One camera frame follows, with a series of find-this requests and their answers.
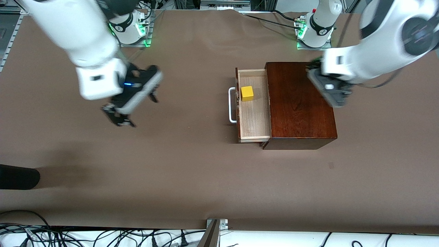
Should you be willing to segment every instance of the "brown table surface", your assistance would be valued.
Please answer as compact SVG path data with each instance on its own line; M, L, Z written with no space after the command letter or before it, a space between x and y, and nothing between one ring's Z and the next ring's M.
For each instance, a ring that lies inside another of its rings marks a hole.
M343 46L358 43L358 22ZM154 29L135 62L163 70L160 103L142 103L132 115L138 128L118 128L100 112L105 100L80 97L66 54L23 19L0 75L0 162L40 167L42 188L1 191L0 210L35 210L51 225L189 229L227 218L235 229L439 233L435 53L388 86L355 88L335 110L337 140L267 151L237 144L228 121L235 67L321 53L298 51L289 28L235 11L166 11Z

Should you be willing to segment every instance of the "wooden cabinet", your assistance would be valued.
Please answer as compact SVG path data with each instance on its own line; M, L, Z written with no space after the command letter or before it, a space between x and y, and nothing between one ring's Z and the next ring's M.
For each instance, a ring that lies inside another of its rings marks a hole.
M268 62L265 69L236 68L239 142L264 149L318 149L337 138L332 108L306 76L304 62ZM240 88L252 86L243 102Z

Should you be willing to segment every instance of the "yellow block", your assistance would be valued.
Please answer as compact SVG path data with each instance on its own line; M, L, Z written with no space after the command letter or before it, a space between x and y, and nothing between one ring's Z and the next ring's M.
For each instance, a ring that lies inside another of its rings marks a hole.
M253 88L251 86L241 87L241 100L242 101L253 100Z

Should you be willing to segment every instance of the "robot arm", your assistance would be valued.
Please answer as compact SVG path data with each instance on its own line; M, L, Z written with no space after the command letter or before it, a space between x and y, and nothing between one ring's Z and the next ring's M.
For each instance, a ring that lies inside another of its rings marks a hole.
M146 96L155 100L155 89L162 80L156 66L139 69L127 62L119 49L120 40L107 24L108 19L115 21L122 28L121 38L140 39L145 32L139 28L142 15L134 10L137 3L138 0L24 0L35 22L76 65L81 96L87 100L111 97L102 110L117 126L134 127L129 115Z
M331 48L308 77L333 107L345 105L355 84L400 69L439 43L437 0L373 0L364 10L358 45Z
M302 26L298 39L308 47L317 48L325 45L341 12L340 0L319 0L317 9L304 16L305 26Z

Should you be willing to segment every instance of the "drawer handle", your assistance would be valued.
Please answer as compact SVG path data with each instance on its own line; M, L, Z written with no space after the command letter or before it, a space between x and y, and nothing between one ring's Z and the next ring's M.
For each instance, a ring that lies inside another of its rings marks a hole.
M232 119L232 103L231 103L232 96L230 95L230 92L233 91L233 90L236 91L236 87L231 87L231 88L229 88L229 121L230 121L232 124L236 124L236 120L233 120L233 119Z

